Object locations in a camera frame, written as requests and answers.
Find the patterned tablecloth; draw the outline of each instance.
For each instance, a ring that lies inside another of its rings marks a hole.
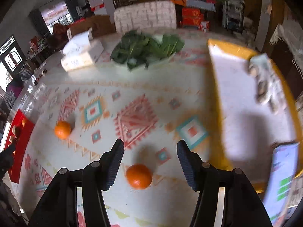
[[[116,181],[102,192],[111,225],[189,225],[198,192],[186,183],[176,144],[184,139],[202,160],[209,160],[220,139],[208,39],[198,31],[147,31],[178,34],[185,46],[169,63],[133,72],[110,61],[120,34],[101,38],[105,50],[94,66],[65,72],[62,55],[46,60],[48,73],[40,80],[47,87],[40,98],[41,114],[25,152],[20,183],[13,183],[26,212],[34,210],[60,168],[84,168],[121,138],[125,153]],[[55,136],[58,120],[72,124],[68,139]],[[134,190],[126,181],[125,172],[135,163],[153,172],[146,190]],[[77,201],[79,223],[85,226],[81,189]]]

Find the smartphone screen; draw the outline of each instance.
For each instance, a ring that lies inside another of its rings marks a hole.
[[[288,192],[297,169],[298,145],[297,142],[280,145],[273,152],[272,168],[263,200],[273,225],[287,203]]]

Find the tangerine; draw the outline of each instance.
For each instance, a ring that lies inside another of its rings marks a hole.
[[[66,139],[71,134],[71,125],[66,121],[58,121],[55,126],[55,135],[60,139]]]
[[[126,170],[128,183],[134,189],[146,189],[152,183],[152,174],[143,164],[135,164]]]
[[[23,127],[25,126],[26,122],[27,122],[27,119],[24,118],[24,119],[22,120],[22,126],[23,126]]]

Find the glass door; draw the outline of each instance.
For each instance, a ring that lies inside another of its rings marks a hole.
[[[17,75],[21,70],[21,68],[23,67],[24,62],[25,62],[25,55],[23,54],[18,43],[16,42],[15,37],[11,35],[6,40],[6,42],[0,47],[1,85],[4,85],[4,82],[7,82],[8,78]]]
[[[5,91],[7,85],[12,80],[11,74],[5,68],[3,62],[0,62],[0,87]]]

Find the green vegetable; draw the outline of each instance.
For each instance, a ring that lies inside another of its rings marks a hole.
[[[122,36],[121,42],[111,54],[111,59],[119,64],[126,64],[130,70],[144,64],[147,69],[150,59],[165,59],[179,52],[183,46],[184,42],[176,35],[164,34],[162,43],[159,43],[150,35],[138,34],[137,30],[132,30]]]

